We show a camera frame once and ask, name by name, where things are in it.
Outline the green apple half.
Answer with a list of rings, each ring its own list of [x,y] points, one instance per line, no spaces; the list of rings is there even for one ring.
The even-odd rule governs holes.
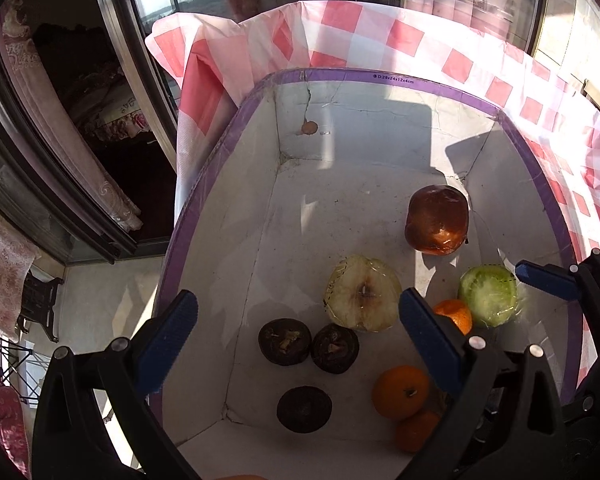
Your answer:
[[[517,313],[517,281],[504,266],[474,266],[460,278],[458,299],[478,323],[498,327]]]

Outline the small orange tangerine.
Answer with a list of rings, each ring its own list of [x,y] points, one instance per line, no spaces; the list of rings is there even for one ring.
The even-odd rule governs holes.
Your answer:
[[[424,447],[441,419],[442,411],[427,408],[412,417],[397,422],[393,426],[394,446],[402,453],[417,454]]]
[[[464,335],[472,330],[471,310],[462,300],[443,300],[434,306],[434,314],[450,318]]]

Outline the large orange tangerine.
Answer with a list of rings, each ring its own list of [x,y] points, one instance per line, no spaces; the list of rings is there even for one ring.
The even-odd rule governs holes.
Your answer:
[[[401,365],[378,376],[372,388],[376,412],[386,419],[402,420],[415,415],[425,405],[431,382],[417,367]]]

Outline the large dark red apple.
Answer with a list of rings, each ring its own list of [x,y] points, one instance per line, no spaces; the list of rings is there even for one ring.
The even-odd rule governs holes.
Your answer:
[[[465,243],[468,226],[465,195],[449,185],[427,185],[408,203],[404,236],[418,252],[446,256]]]

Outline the yellow apple half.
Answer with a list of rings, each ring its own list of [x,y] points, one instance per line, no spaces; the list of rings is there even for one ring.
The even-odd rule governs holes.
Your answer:
[[[401,283],[383,261],[350,255],[335,266],[323,295],[333,323],[366,333],[388,330],[398,319]]]

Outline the black folding stool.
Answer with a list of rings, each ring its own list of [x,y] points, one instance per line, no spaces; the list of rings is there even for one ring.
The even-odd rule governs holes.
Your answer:
[[[58,343],[59,338],[54,335],[55,313],[58,287],[64,284],[62,278],[52,278],[44,282],[29,272],[24,279],[21,309],[17,318],[17,327],[25,334],[29,333],[26,323],[38,323],[44,330],[47,338]]]

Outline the purple storage box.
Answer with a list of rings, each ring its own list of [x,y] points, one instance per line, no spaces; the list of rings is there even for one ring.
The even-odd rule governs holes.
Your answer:
[[[465,243],[418,252],[404,236],[408,203],[427,185],[468,201]],[[410,460],[370,400],[376,378],[422,362],[401,324],[362,333],[343,374],[283,367],[260,328],[296,318],[317,332],[323,295],[350,255],[388,264],[430,304],[453,297],[480,264],[568,266],[576,252],[556,185],[511,114],[430,81],[364,70],[293,70],[247,96],[188,193],[156,296],[183,289],[198,321],[162,388],[164,430],[205,479],[393,479]],[[288,390],[332,399],[328,423],[296,434],[276,417]]]

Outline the red white checkered tablecloth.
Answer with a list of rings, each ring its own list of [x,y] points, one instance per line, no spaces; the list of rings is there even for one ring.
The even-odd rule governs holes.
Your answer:
[[[440,84],[511,114],[556,185],[576,252],[600,248],[600,112],[564,70],[482,32],[410,10],[291,3],[242,23],[179,13],[147,47],[181,88],[176,223],[188,193],[257,85],[293,70],[364,70]]]

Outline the window frame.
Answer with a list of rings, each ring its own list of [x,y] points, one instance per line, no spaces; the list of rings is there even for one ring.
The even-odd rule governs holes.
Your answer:
[[[0,52],[0,207],[68,263],[156,256],[171,233],[181,91],[145,44],[174,13],[239,23],[288,3],[413,10],[529,52],[546,0],[23,0],[32,39],[61,104],[143,226],[125,232],[50,151],[18,98]]]

